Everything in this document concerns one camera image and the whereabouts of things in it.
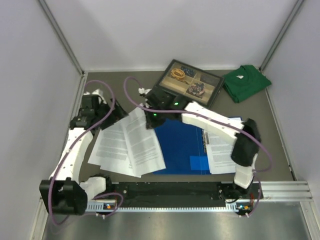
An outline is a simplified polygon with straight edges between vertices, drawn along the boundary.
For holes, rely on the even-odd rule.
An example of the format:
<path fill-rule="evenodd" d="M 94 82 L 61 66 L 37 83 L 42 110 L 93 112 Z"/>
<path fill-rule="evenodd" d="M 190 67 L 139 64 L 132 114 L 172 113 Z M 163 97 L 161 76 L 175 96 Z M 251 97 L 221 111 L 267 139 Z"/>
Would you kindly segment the white printed paper stack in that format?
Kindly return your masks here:
<path fill-rule="evenodd" d="M 166 168 L 161 146 L 146 116 L 135 108 L 128 116 L 101 130 L 88 163 L 101 170 L 140 178 Z"/>

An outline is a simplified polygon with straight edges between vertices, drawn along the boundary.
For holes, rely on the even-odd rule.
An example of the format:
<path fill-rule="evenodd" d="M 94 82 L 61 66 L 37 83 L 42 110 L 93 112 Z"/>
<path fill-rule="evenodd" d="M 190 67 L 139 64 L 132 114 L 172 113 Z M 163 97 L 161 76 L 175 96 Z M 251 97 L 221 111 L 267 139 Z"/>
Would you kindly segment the aluminium frame rail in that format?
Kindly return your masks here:
<path fill-rule="evenodd" d="M 306 181 L 262 181 L 263 202 L 312 202 Z"/>

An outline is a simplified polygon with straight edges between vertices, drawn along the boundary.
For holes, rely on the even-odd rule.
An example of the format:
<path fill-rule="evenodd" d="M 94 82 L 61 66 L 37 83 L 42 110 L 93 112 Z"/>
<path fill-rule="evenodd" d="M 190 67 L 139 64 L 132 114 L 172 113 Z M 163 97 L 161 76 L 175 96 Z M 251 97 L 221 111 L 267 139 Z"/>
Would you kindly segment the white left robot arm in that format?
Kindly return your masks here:
<path fill-rule="evenodd" d="M 114 97 L 110 100 L 108 104 L 100 89 L 83 94 L 78 113 L 69 123 L 60 161 L 49 179 L 39 185 L 48 213 L 81 216 L 89 201 L 113 194 L 115 188 L 107 175 L 96 174 L 86 181 L 79 180 L 85 154 L 95 135 L 128 115 Z"/>

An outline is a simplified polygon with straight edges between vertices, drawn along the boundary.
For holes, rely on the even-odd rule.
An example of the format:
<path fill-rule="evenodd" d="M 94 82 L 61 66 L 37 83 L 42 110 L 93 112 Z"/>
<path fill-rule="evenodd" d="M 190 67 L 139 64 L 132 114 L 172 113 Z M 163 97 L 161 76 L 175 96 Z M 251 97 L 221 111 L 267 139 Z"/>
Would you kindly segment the black compartment display box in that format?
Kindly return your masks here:
<path fill-rule="evenodd" d="M 224 83 L 221 76 L 173 59 L 155 85 L 210 108 Z"/>

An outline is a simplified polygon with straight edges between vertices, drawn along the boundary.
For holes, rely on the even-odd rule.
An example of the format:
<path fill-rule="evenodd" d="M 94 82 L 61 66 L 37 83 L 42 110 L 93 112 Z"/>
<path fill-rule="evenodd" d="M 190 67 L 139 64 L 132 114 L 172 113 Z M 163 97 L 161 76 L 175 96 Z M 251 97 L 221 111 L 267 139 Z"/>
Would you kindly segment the green folded t-shirt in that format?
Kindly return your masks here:
<path fill-rule="evenodd" d="M 269 87 L 272 82 L 253 65 L 241 65 L 223 76 L 224 89 L 234 103 L 240 103 Z"/>

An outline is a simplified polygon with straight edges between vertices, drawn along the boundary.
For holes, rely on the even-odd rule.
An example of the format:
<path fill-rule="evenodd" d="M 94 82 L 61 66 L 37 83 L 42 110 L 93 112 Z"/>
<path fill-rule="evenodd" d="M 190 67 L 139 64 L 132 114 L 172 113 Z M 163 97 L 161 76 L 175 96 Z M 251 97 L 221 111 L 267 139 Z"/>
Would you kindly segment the white paper sheet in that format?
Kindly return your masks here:
<path fill-rule="evenodd" d="M 212 175 L 220 174 L 232 174 L 236 172 L 236 164 L 231 159 L 231 153 L 233 150 L 232 145 L 225 142 L 221 137 L 211 132 L 209 134 L 210 145 L 204 145 L 204 152 L 208 159 L 209 172 Z"/>

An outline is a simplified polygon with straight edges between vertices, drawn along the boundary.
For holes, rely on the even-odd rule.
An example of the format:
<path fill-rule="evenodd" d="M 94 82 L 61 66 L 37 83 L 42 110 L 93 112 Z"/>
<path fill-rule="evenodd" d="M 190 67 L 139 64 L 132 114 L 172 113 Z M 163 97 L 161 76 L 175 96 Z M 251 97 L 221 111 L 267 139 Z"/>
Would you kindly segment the metal folder clip mechanism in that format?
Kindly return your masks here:
<path fill-rule="evenodd" d="M 210 136 L 206 131 L 203 132 L 203 141 L 205 146 L 210 145 Z"/>

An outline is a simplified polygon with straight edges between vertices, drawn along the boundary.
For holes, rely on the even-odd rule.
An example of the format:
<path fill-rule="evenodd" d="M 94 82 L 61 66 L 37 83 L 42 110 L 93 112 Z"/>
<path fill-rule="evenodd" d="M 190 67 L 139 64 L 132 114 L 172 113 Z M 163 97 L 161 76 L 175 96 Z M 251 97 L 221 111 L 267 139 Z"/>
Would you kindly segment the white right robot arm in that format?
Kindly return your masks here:
<path fill-rule="evenodd" d="M 160 127 L 167 120 L 179 121 L 219 136 L 230 144 L 230 158 L 235 163 L 233 192 L 239 198 L 251 193 L 255 163 L 262 149 L 261 135 L 253 119 L 240 121 L 223 116 L 194 100 L 158 87 L 139 88 L 138 92 L 144 98 L 143 110 L 148 129 Z"/>

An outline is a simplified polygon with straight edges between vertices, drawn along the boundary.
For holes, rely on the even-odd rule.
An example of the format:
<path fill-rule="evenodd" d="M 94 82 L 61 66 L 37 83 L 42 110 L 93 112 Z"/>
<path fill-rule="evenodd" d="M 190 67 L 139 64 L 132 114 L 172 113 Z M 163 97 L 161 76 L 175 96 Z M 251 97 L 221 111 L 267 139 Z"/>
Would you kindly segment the blue plastic folder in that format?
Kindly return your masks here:
<path fill-rule="evenodd" d="M 155 133 L 166 168 L 154 174 L 211 175 L 201 128 L 168 119 Z"/>

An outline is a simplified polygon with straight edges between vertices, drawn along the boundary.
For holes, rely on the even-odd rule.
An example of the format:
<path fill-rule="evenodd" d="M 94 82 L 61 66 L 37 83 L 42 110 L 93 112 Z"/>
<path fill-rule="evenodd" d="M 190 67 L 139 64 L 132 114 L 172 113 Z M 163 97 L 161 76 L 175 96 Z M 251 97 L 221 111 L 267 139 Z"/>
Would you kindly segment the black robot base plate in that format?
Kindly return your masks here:
<path fill-rule="evenodd" d="M 126 207 L 214 207 L 225 200 L 257 199 L 258 183 L 241 190 L 233 182 L 118 182 L 106 185 L 107 193 L 124 196 Z"/>

